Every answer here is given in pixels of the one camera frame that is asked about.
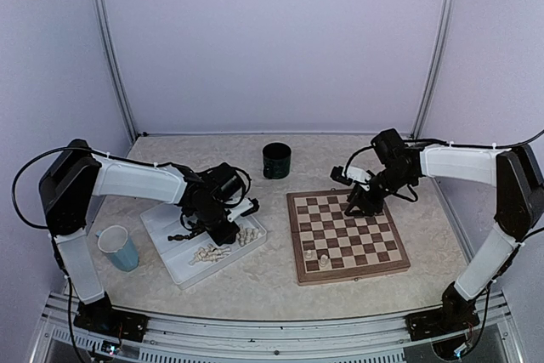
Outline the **white plastic tray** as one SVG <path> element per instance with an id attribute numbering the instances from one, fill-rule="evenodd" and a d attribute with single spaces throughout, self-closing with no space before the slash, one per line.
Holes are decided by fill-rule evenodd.
<path id="1" fill-rule="evenodd" d="M 267 230 L 255 217 L 247 216 L 237 219 L 236 223 L 240 229 L 258 229 L 259 237 L 244 247 L 238 244 L 237 238 L 233 244 L 218 246 L 207 233 L 202 233 L 190 241 L 168 241 L 167 237 L 171 234 L 187 233 L 190 222 L 195 220 L 192 217 L 181 222 L 180 216 L 181 210 L 168 204 L 155 206 L 140 214 L 141 221 L 174 284 L 182 290 L 195 285 L 238 259 L 245 257 L 263 245 L 267 239 Z M 213 244 L 215 247 L 230 247 L 231 253 L 217 263 L 200 262 L 195 265 L 189 265 L 189 261 L 193 258 L 194 253 L 200 247 L 207 247 L 208 244 Z"/>

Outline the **wooden chess board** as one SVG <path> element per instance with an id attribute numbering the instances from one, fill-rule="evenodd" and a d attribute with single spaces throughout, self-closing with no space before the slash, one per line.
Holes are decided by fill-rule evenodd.
<path id="1" fill-rule="evenodd" d="M 405 246 L 387 207 L 377 216 L 345 216 L 348 190 L 286 195 L 300 286 L 323 285 L 406 272 Z M 313 251 L 311 259 L 305 258 Z M 322 254 L 329 258 L 319 266 Z"/>

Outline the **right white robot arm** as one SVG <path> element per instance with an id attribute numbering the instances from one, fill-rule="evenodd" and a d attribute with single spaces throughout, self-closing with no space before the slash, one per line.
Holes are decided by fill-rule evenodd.
<path id="1" fill-rule="evenodd" d="M 390 196 L 415 202 L 422 179 L 472 184 L 493 195 L 487 236 L 467 268 L 451 283 L 436 311 L 435 325 L 453 332 L 473 303 L 508 268 L 543 216 L 543 172 L 531 142 L 510 145 L 458 144 L 441 139 L 406 139 L 389 128 L 331 171 L 351 187 L 348 207 L 365 216 L 383 210 Z"/>

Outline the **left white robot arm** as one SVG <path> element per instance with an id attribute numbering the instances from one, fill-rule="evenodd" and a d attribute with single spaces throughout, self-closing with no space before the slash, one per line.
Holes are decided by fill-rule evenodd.
<path id="1" fill-rule="evenodd" d="M 195 172 L 185 165 L 138 162 L 91 149 L 74 139 L 55 150 L 57 158 L 38 184 L 46 228 L 80 301 L 84 315 L 103 333 L 113 332 L 119 315 L 107 305 L 105 289 L 90 255 L 87 213 L 95 196 L 125 196 L 179 207 L 180 223 L 188 230 L 172 241 L 187 241 L 206 233 L 221 247 L 235 241 L 245 218 L 259 209 L 248 198 L 251 179 L 238 167 L 222 162 Z"/>

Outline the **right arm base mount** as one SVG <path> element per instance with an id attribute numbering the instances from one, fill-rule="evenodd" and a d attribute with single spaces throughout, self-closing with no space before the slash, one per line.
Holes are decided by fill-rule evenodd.
<path id="1" fill-rule="evenodd" d="M 480 323 L 478 315 L 447 315 L 441 308 L 408 314 L 405 323 L 412 342 L 467 330 Z"/>

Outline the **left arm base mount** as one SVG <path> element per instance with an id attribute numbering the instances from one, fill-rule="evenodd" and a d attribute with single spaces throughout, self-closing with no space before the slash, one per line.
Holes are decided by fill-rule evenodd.
<path id="1" fill-rule="evenodd" d="M 113 308 L 84 305 L 76 312 L 73 324 L 77 328 L 107 337 L 142 343 L 146 333 L 146 315 Z"/>

